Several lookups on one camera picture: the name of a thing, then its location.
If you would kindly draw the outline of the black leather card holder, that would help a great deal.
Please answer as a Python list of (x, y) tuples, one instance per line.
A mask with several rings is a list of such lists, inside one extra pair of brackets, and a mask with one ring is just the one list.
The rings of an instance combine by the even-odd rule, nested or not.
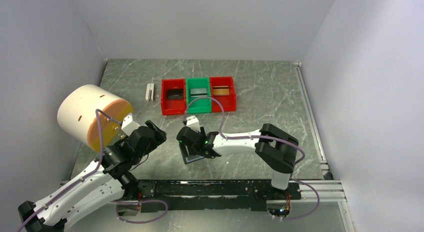
[(180, 143), (179, 148), (182, 154), (184, 164), (189, 164), (204, 158), (203, 156), (195, 152), (192, 147), (187, 147), (186, 145)]

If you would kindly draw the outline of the red plastic bin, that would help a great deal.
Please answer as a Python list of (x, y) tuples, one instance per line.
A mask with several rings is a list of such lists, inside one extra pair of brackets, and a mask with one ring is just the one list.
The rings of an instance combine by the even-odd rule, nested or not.
[(232, 77), (210, 77), (211, 96), (218, 100), (224, 111), (234, 112), (237, 108), (237, 96)]
[(161, 112), (164, 116), (183, 114), (187, 108), (186, 80), (162, 80), (160, 104)]

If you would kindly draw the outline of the green plastic bin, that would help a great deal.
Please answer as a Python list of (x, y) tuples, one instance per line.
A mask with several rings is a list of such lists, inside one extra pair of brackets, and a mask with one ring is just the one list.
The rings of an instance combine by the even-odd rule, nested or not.
[(211, 87), (210, 79), (208, 77), (204, 78), (187, 78), (185, 80), (186, 84), (186, 103), (188, 107), (188, 114), (199, 114), (199, 113), (211, 113), (212, 112), (212, 101), (210, 99), (200, 99), (193, 102), (190, 106), (189, 104), (199, 97), (191, 97), (190, 89), (192, 88), (207, 88), (208, 96), (211, 96)]

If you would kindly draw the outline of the gold card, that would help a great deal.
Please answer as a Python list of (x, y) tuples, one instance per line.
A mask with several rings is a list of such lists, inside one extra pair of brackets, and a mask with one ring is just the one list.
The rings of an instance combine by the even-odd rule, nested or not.
[(214, 96), (228, 96), (230, 94), (229, 86), (213, 86), (212, 94)]

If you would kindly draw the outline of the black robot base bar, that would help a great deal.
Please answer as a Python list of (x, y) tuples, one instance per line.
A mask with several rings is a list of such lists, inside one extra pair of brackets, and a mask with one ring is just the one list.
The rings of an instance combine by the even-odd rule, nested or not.
[(163, 200), (172, 210), (250, 209), (277, 210), (300, 200), (300, 186), (286, 190), (271, 186), (269, 179), (241, 180), (140, 180), (132, 200)]

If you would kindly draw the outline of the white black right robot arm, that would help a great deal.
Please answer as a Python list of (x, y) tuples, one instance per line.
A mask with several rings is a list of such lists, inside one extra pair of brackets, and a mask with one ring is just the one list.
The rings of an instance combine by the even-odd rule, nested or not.
[(256, 154), (272, 169), (271, 195), (281, 199), (289, 192), (290, 176), (300, 151), (299, 142), (272, 124), (264, 124), (262, 129), (252, 132), (234, 134), (206, 133), (203, 127), (196, 131), (184, 126), (176, 139), (185, 164), (230, 154)]

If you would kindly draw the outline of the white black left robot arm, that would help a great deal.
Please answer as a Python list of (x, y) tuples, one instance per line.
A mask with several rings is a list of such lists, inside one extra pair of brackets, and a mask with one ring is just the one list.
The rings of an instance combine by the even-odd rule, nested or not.
[(18, 231), (66, 231), (110, 202), (136, 204), (142, 192), (130, 169), (162, 145), (167, 134), (150, 120), (141, 126), (125, 119), (123, 126), (126, 136), (103, 147), (79, 175), (37, 202), (23, 202)]

